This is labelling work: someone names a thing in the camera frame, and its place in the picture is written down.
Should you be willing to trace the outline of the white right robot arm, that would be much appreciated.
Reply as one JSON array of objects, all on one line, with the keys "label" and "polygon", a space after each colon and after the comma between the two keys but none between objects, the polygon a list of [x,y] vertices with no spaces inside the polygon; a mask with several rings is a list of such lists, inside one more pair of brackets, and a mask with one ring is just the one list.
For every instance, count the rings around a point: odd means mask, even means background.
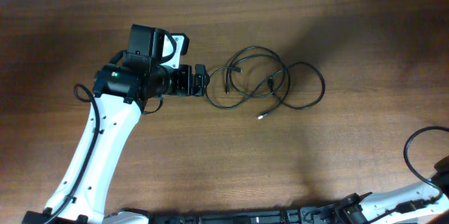
[{"label": "white right robot arm", "polygon": [[430,181],[436,188],[420,181],[391,192],[354,194],[335,205],[340,223],[399,223],[414,218],[448,212],[448,158],[434,165]]}]

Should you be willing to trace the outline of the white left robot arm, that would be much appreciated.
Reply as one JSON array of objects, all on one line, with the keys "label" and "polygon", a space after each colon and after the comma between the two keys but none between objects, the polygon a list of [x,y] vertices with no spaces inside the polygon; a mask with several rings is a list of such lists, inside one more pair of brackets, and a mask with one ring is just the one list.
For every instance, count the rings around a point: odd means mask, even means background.
[{"label": "white left robot arm", "polygon": [[189,38],[184,33],[132,25],[128,47],[95,74],[86,93],[91,108],[69,168],[41,213],[28,211],[23,223],[150,223],[149,212],[122,209],[105,215],[112,176],[123,147],[148,115],[147,101],[165,96],[196,96],[206,92],[210,77],[204,65],[183,65]]}]

